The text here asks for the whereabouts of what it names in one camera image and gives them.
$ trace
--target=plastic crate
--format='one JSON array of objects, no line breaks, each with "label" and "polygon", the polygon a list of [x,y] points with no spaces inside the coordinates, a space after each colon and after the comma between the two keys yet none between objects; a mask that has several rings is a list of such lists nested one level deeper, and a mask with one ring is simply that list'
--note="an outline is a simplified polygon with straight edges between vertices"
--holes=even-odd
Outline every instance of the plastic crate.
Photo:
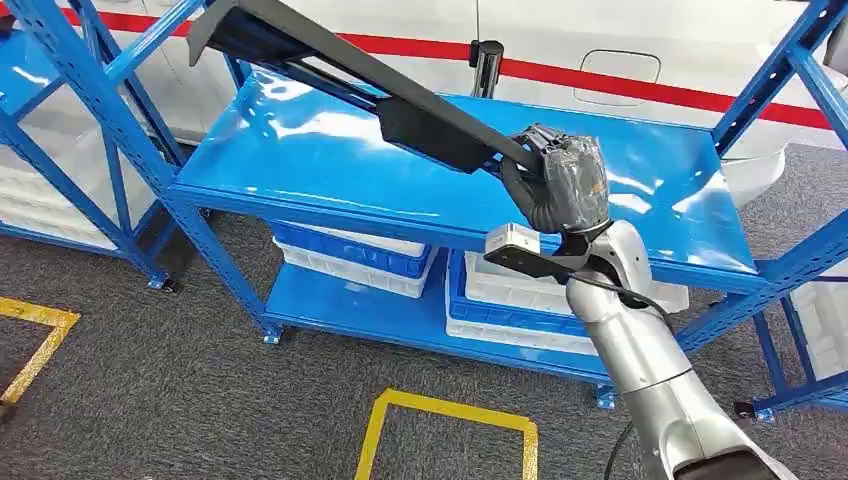
[{"label": "plastic crate", "polygon": [[[825,276],[848,276],[848,261],[843,261]],[[807,353],[816,378],[848,370],[848,283],[808,282],[790,294],[798,312]]]},{"label": "plastic crate", "polygon": [[452,250],[445,281],[445,332],[453,337],[597,355],[583,324],[571,315],[470,300],[463,252]]},{"label": "plastic crate", "polygon": [[[551,277],[532,278],[465,252],[465,296],[469,300],[570,315],[566,288]],[[653,282],[649,297],[669,313],[689,308],[689,289]]]},{"label": "plastic crate", "polygon": [[[0,148],[2,148],[0,151],[0,194],[7,197],[32,199],[42,204],[69,205],[67,199],[53,188],[44,176],[11,152],[8,147]],[[65,145],[62,152],[53,157],[56,165],[103,211],[107,213],[114,211],[112,182],[100,129],[95,128],[83,133],[74,142]],[[120,151],[118,158],[128,191],[135,185],[146,185],[135,167]]]},{"label": "plastic crate", "polygon": [[272,222],[271,231],[281,244],[411,279],[421,278],[430,254],[437,250],[420,243],[288,222]]},{"label": "plastic crate", "polygon": [[438,248],[429,249],[429,255],[424,262],[421,276],[410,278],[323,253],[286,245],[277,238],[274,238],[274,243],[283,250],[286,263],[412,298],[421,297],[421,292],[424,291],[424,284],[427,281],[427,274],[439,253]]},{"label": "plastic crate", "polygon": [[[127,205],[130,220],[135,227],[156,201],[156,197],[149,188],[136,192],[134,197],[129,195],[127,193]],[[61,211],[64,211],[64,218],[59,213]],[[117,212],[107,212],[107,215],[115,225],[119,224]],[[108,250],[117,249],[100,229],[70,203],[67,208],[57,210],[55,206],[39,205],[32,201],[22,203],[17,199],[8,201],[0,197],[0,223]]]},{"label": "plastic crate", "polygon": [[[0,222],[87,245],[116,246],[46,178],[18,157],[0,155]],[[137,226],[156,200],[135,168],[118,152],[130,222]],[[118,225],[118,210],[99,128],[66,145],[54,161]]]}]

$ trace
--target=shelf upright post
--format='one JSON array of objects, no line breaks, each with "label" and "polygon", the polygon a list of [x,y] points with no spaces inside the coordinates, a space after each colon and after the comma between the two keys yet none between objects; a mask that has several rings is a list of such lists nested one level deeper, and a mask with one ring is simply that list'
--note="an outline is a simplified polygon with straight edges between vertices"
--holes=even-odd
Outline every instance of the shelf upright post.
[{"label": "shelf upright post", "polygon": [[[77,0],[77,2],[84,11],[89,9],[94,11],[89,0]],[[264,310],[262,302],[230,255],[218,242],[215,233],[209,228],[198,209],[180,203],[168,195],[167,188],[176,177],[174,166],[162,160],[153,141],[118,95],[112,80],[106,75],[100,63],[91,56],[87,46],[55,2],[7,0],[6,5],[23,23],[24,29],[44,47],[45,53],[56,69],[97,118],[107,136],[118,145],[138,173],[147,181],[164,207],[191,238],[213,270],[221,276],[257,326],[265,335],[279,337],[278,327],[262,325],[260,320]],[[183,8],[183,5],[180,3],[172,8]]]}]

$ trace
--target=yellow tape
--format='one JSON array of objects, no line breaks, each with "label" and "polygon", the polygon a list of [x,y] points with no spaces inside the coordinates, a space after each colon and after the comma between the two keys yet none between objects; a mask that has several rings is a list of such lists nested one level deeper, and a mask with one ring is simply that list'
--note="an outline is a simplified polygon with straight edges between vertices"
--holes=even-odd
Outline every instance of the yellow tape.
[{"label": "yellow tape", "polygon": [[21,398],[38,372],[47,364],[53,352],[62,344],[71,327],[77,323],[79,314],[0,297],[0,315],[53,327],[29,362],[12,380],[9,388],[0,395],[0,401],[12,405]]},{"label": "yellow tape", "polygon": [[463,405],[461,403],[439,400],[414,393],[386,389],[374,402],[368,429],[362,442],[362,452],[359,455],[359,465],[356,468],[355,480],[368,480],[374,457],[377,454],[377,444],[383,431],[386,411],[389,405],[413,408],[425,412],[438,413],[449,417],[461,418],[472,422],[485,423],[496,427],[519,430],[524,433],[524,460],[522,480],[536,480],[539,453],[539,434],[536,424],[527,417],[498,412],[486,408]]}]

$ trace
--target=white plastic crate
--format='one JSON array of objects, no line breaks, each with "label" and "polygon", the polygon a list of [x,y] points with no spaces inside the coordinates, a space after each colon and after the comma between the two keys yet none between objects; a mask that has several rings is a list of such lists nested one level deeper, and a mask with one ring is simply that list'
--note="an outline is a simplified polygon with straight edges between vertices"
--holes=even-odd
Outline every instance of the white plastic crate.
[{"label": "white plastic crate", "polygon": [[[74,142],[53,157],[53,161],[65,174],[91,198],[102,210],[111,213],[115,209],[112,182],[106,163],[103,136],[99,128],[80,135]],[[121,172],[128,192],[144,180],[119,151]],[[32,199],[42,204],[69,205],[44,176],[17,157],[11,150],[0,155],[0,194],[7,197]]]},{"label": "white plastic crate", "polygon": [[348,232],[347,230],[338,230],[335,228],[319,227],[316,225],[306,225],[303,223],[285,222],[297,225],[298,227],[308,228],[316,232],[326,233],[336,237],[344,238],[353,242],[363,243],[372,247],[382,248],[390,252],[400,253],[410,257],[420,257],[424,253],[425,245],[423,243],[408,242],[406,240],[395,240],[393,238],[378,237],[376,235],[366,235],[364,233]]},{"label": "white plastic crate", "polygon": [[450,263],[445,279],[445,333],[452,337],[505,343],[521,347],[541,348],[560,352],[598,355],[589,337],[530,330],[480,322],[456,320],[450,316]]},{"label": "white plastic crate", "polygon": [[[822,275],[848,276],[848,261]],[[790,294],[816,378],[848,370],[848,283],[809,282]]]},{"label": "white plastic crate", "polygon": [[[20,158],[0,156],[0,221],[87,245],[114,250],[115,245],[82,212]],[[135,168],[119,152],[124,191],[133,227],[155,201]],[[103,212],[118,224],[112,181],[99,129],[68,143],[54,161]]]},{"label": "white plastic crate", "polygon": [[[471,300],[571,314],[566,287],[551,277],[532,278],[487,262],[475,252],[465,252],[465,271],[465,296]],[[682,285],[654,282],[648,296],[669,313],[689,308],[689,289]]]},{"label": "white plastic crate", "polygon": [[286,263],[412,298],[421,297],[427,275],[430,273],[430,267],[432,267],[433,261],[439,253],[438,248],[432,249],[421,278],[408,278],[348,260],[286,245],[276,239],[274,239],[274,243],[283,250]]},{"label": "white plastic crate", "polygon": [[[133,227],[153,205],[156,197],[150,189],[136,192],[134,197],[127,194],[130,220]],[[0,198],[0,222],[34,232],[53,235],[54,237],[71,240],[74,242],[92,245],[95,247],[115,250],[117,247],[100,231],[85,215],[69,204],[67,218],[62,219],[57,215],[44,215],[43,211],[32,211],[28,208],[18,208],[18,204],[9,204]],[[118,214],[108,214],[115,225],[119,225]]]}]

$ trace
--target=blue shelving unit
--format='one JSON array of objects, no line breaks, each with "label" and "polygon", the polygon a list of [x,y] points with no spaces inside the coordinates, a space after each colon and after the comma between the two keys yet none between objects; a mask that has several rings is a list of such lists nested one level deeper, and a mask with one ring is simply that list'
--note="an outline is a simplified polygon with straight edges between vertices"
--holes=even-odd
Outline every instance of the blue shelving unit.
[{"label": "blue shelving unit", "polygon": [[[819,277],[814,281],[845,282],[848,281],[848,278]],[[762,420],[773,420],[774,414],[781,410],[809,403],[848,410],[848,372],[838,373],[821,380],[816,379],[807,351],[804,328],[798,312],[795,310],[795,305],[789,295],[781,298],[780,303],[798,352],[801,369],[804,371],[804,382],[800,385],[791,386],[786,380],[765,316],[762,313],[757,313],[754,315],[754,326],[775,393],[770,397],[755,398],[752,402],[754,411]]]},{"label": "blue shelving unit", "polygon": [[[451,172],[389,146],[376,118],[284,77],[251,74],[232,59],[238,95],[177,171],[161,161],[114,93],[116,79],[131,62],[116,59],[104,71],[53,2],[7,3],[248,310],[266,342],[277,343],[285,326],[298,325],[610,383],[595,357],[447,336],[443,257],[421,300],[355,292],[344,280],[283,266],[267,302],[261,301],[199,208],[476,251],[483,249],[488,231],[524,220],[491,176]],[[176,5],[153,29],[161,31],[160,23],[196,3]],[[720,169],[720,157],[796,72],[840,138],[848,139],[848,106],[810,55],[845,10],[844,0],[811,1],[712,130],[485,99],[448,100],[505,133],[542,122],[600,138],[611,214],[642,232],[655,277],[728,292],[680,332],[681,344],[694,351],[848,256],[843,212],[780,259],[755,262]],[[544,244],[553,248],[556,240]],[[602,400],[610,403],[608,396]]]},{"label": "blue shelving unit", "polygon": [[[120,55],[117,43],[109,30],[100,22],[97,12],[90,5],[71,2],[71,5],[82,19],[85,42],[89,54],[98,60],[111,60]],[[26,25],[27,19],[21,19]],[[147,39],[167,32],[151,32]],[[143,42],[140,45],[156,45],[156,41]],[[122,58],[131,58],[133,66],[138,65],[152,50],[136,48]],[[118,224],[116,225],[73,181],[53,162],[52,159],[30,138],[18,125],[42,101],[47,99],[64,83],[64,77],[58,71],[52,59],[46,54],[44,46],[21,30],[13,30],[11,34],[0,39],[0,144],[11,147],[21,159],[28,162],[68,199],[76,208],[111,240],[116,249],[102,248],[80,242],[67,240],[49,234],[26,230],[0,222],[0,233],[40,241],[53,245],[76,248],[93,253],[124,258],[132,262],[149,278],[151,287],[171,289],[167,272],[160,269],[154,262],[164,247],[176,223],[169,219],[153,237],[146,249],[139,246],[140,237],[147,231],[151,220],[162,210],[162,204],[156,201],[135,225],[130,220],[126,193],[124,190],[123,174],[115,144],[105,138],[104,149],[109,169],[112,191],[117,209]],[[139,110],[151,125],[168,161],[176,166],[185,163],[182,151],[165,127],[150,98],[147,96],[138,79],[130,75],[125,80],[127,91],[136,101]]]}]

